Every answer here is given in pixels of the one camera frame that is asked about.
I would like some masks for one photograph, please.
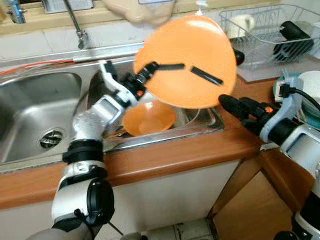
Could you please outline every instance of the gray floor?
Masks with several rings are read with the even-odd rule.
[[[217,240],[208,220],[201,218],[144,232],[148,240]]]

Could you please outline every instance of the orange bowl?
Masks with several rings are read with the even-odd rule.
[[[146,64],[185,64],[180,70],[158,70],[146,83],[161,101],[186,109],[219,104],[221,94],[231,94],[236,84],[236,58],[220,26],[205,16],[184,16],[157,29],[135,56],[138,73]],[[191,72],[195,66],[223,80],[215,85]]]
[[[124,129],[132,136],[153,134],[169,129],[176,121],[175,111],[167,104],[153,100],[140,103],[123,116]]]

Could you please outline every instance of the white cabinet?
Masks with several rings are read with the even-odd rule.
[[[124,233],[132,233],[205,217],[238,162],[116,186],[111,222]],[[51,226],[51,202],[0,211],[0,239],[23,240]],[[105,225],[96,240],[118,237]]]

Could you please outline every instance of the white cup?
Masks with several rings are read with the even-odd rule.
[[[233,16],[229,21],[226,28],[226,35],[230,39],[244,37],[246,31],[251,32],[255,26],[255,19],[250,14]]]

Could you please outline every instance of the dish rack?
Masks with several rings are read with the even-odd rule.
[[[254,19],[250,32],[231,20],[234,16],[248,14]],[[240,67],[251,71],[259,66],[302,61],[307,53],[312,54],[320,47],[320,28],[314,25],[320,21],[320,14],[303,7],[279,4],[226,10],[220,13],[220,17],[225,32],[229,25],[238,27],[239,33],[245,32],[244,36],[233,37],[230,42],[234,49],[244,53],[245,60]],[[287,40],[280,33],[281,25],[286,21],[293,22],[310,38]]]

